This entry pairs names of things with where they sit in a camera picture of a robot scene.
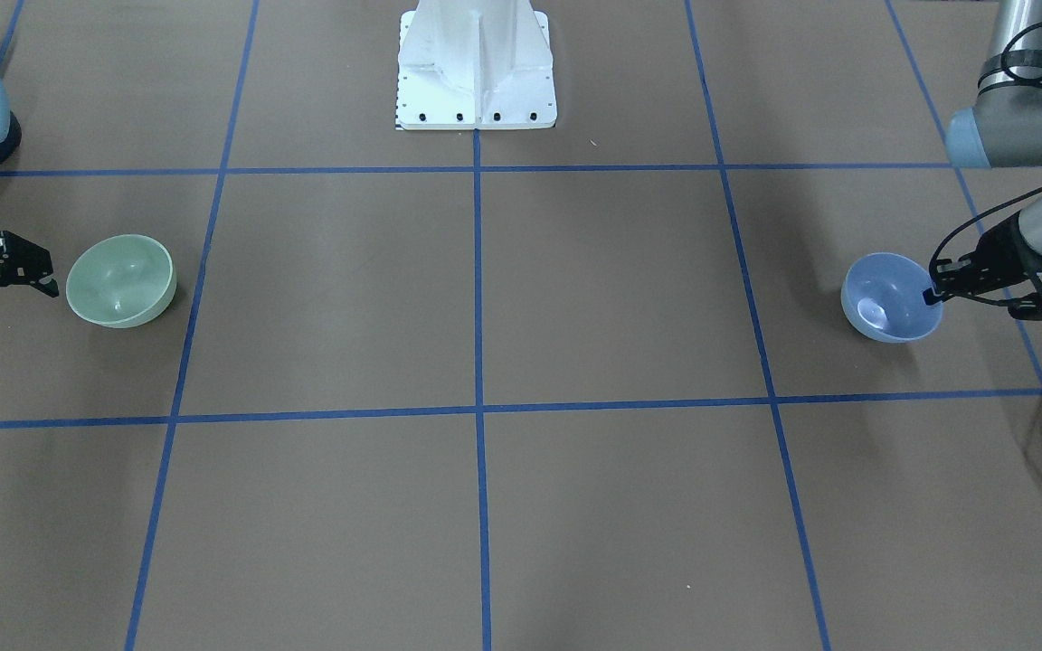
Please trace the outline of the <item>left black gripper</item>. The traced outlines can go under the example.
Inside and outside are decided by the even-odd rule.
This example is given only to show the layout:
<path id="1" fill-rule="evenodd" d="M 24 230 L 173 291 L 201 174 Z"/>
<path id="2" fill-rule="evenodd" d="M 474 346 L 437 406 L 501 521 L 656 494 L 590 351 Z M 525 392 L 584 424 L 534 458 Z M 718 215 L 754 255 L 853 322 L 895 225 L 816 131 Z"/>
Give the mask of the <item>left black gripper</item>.
<path id="1" fill-rule="evenodd" d="M 923 292 L 926 305 L 939 305 L 959 297 L 979 300 L 983 294 L 1027 286 L 1025 296 L 1004 299 L 1004 308 L 1016 320 L 1042 321 L 1042 254 L 1034 251 L 1018 229 L 1018 218 L 1010 217 L 981 236 L 979 264 L 971 259 L 931 260 L 931 287 Z"/>

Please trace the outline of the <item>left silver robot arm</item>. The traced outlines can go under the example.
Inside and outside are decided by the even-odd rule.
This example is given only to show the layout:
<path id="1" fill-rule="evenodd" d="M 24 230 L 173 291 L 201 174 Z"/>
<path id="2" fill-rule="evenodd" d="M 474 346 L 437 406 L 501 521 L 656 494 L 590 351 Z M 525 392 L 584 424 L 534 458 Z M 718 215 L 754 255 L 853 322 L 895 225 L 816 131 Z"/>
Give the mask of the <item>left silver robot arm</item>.
<path id="1" fill-rule="evenodd" d="M 1004 1 L 976 102 L 952 116 L 944 144 L 958 168 L 1042 166 L 1042 1 Z M 958 259 L 931 256 L 927 304 L 967 299 L 1042 321 L 1042 186 L 1006 202 L 1009 217 Z"/>

